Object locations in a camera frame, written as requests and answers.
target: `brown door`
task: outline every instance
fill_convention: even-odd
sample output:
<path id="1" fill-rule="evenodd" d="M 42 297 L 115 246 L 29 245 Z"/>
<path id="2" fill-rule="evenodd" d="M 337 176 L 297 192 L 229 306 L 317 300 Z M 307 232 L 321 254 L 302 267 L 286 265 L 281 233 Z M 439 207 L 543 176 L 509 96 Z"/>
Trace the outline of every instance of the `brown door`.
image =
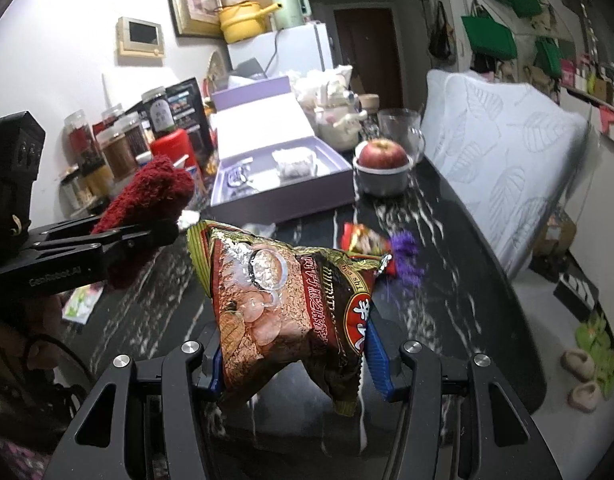
<path id="1" fill-rule="evenodd" d="M 336 10 L 342 61 L 354 66 L 367 94 L 380 108 L 402 108 L 400 61 L 391 9 Z"/>

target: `glass jar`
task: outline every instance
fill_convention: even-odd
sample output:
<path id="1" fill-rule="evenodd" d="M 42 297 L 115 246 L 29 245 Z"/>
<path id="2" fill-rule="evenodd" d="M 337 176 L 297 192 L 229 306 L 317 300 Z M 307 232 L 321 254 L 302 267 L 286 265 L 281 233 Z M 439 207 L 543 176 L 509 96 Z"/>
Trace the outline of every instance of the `glass jar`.
<path id="1" fill-rule="evenodd" d="M 91 193 L 98 198 L 109 197 L 114 188 L 114 174 L 102 157 L 93 170 L 84 175 L 84 178 Z"/>
<path id="2" fill-rule="evenodd" d="M 176 129 L 164 86 L 145 92 L 142 95 L 142 102 L 156 138 L 166 136 Z"/>
<path id="3" fill-rule="evenodd" d="M 117 104 L 116 106 L 112 106 L 108 110 L 102 112 L 101 115 L 103 118 L 104 127 L 108 128 L 124 115 L 124 110 L 122 109 L 121 104 Z"/>
<path id="4" fill-rule="evenodd" d="M 115 125 L 98 135 L 98 143 L 116 182 L 127 178 L 138 169 L 129 139 Z"/>
<path id="5" fill-rule="evenodd" d="M 71 166 L 60 176 L 60 192 L 69 201 L 74 211 L 84 208 L 93 200 L 87 183 L 80 175 L 78 165 Z"/>
<path id="6" fill-rule="evenodd" d="M 142 127 L 142 119 L 138 112 L 121 117 L 116 121 L 116 128 L 127 137 L 133 156 L 149 151 L 149 145 Z"/>
<path id="7" fill-rule="evenodd" d="M 362 140 L 377 139 L 380 136 L 378 110 L 380 97 L 378 94 L 362 94 L 358 96 L 362 109 L 367 112 L 367 118 L 362 122 L 360 137 Z"/>
<path id="8" fill-rule="evenodd" d="M 71 149 L 76 155 L 80 171 L 83 176 L 87 176 L 100 166 L 103 158 L 84 111 L 78 110 L 67 117 L 65 119 L 65 130 L 69 137 Z"/>

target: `blue gripper pad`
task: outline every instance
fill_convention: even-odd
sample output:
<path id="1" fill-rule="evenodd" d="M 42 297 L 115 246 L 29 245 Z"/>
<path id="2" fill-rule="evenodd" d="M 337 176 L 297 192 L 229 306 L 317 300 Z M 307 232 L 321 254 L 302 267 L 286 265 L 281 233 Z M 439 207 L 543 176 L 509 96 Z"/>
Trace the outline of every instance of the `blue gripper pad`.
<path id="1" fill-rule="evenodd" d="M 367 359 L 367 366 L 376 390 L 382 394 L 387 402 L 391 402 L 395 387 L 389 374 L 389 359 L 371 319 L 367 323 L 364 358 Z"/>
<path id="2" fill-rule="evenodd" d="M 217 397 L 224 390 L 224 381 L 222 378 L 222 349 L 218 348 L 215 356 L 213 356 L 212 367 L 212 382 L 209 384 L 209 390 Z"/>

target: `spice jar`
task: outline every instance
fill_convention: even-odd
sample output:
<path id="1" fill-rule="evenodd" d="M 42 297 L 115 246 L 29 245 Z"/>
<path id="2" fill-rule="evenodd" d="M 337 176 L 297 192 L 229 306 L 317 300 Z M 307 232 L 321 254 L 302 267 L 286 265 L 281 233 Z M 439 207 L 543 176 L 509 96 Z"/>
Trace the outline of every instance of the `spice jar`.
<path id="1" fill-rule="evenodd" d="M 145 132 L 142 127 L 142 119 L 138 112 L 121 117 L 116 121 L 114 126 L 119 132 L 124 133 L 134 157 L 149 151 Z"/>
<path id="2" fill-rule="evenodd" d="M 176 129 L 164 86 L 142 94 L 142 102 L 156 138 L 163 137 Z"/>
<path id="3" fill-rule="evenodd" d="M 99 167 L 103 159 L 84 111 L 78 110 L 67 117 L 65 119 L 65 129 L 69 137 L 71 149 L 76 155 L 80 171 L 83 176 L 86 176 Z"/>
<path id="4" fill-rule="evenodd" d="M 71 166 L 60 176 L 60 192 L 69 201 L 74 211 L 84 208 L 93 200 L 93 195 L 82 179 L 77 164 Z"/>
<path id="5" fill-rule="evenodd" d="M 129 139 L 118 131 L 116 125 L 101 132 L 98 135 L 98 143 L 116 182 L 130 176 L 138 169 L 138 163 L 129 146 Z"/>
<path id="6" fill-rule="evenodd" d="M 122 109 L 121 104 L 117 104 L 116 106 L 112 106 L 108 110 L 102 112 L 103 123 L 106 128 L 114 124 L 122 115 L 124 114 L 124 110 Z"/>
<path id="7" fill-rule="evenodd" d="M 104 162 L 102 156 L 98 163 L 93 168 L 90 168 L 89 173 L 82 176 L 87 183 L 87 187 L 97 197 L 108 197 L 114 188 L 114 174 Z"/>

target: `yellow kettle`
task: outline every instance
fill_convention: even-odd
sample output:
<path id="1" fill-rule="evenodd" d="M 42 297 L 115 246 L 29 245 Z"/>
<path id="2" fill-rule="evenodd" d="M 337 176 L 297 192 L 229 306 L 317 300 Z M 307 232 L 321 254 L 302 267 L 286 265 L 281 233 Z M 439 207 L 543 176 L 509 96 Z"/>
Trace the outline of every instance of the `yellow kettle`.
<path id="1" fill-rule="evenodd" d="M 273 4 L 264 9 L 258 2 L 243 2 L 230 7 L 224 7 L 218 13 L 220 28 L 227 43 L 254 38 L 266 32 L 263 18 L 270 12 L 282 9 L 281 4 Z"/>

